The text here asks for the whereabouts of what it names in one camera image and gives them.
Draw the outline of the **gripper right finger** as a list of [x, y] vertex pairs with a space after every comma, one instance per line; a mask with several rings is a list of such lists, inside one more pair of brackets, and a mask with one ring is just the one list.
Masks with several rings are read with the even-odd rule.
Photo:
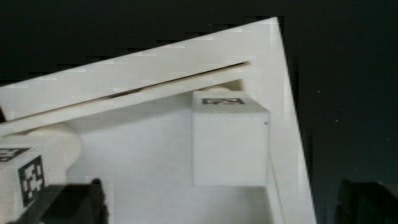
[[342, 181], [335, 224], [398, 224], [398, 183]]

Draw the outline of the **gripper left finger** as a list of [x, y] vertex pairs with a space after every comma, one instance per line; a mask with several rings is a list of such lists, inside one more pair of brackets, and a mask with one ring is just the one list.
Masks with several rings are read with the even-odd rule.
[[111, 224], [102, 180], [50, 185], [13, 224]]

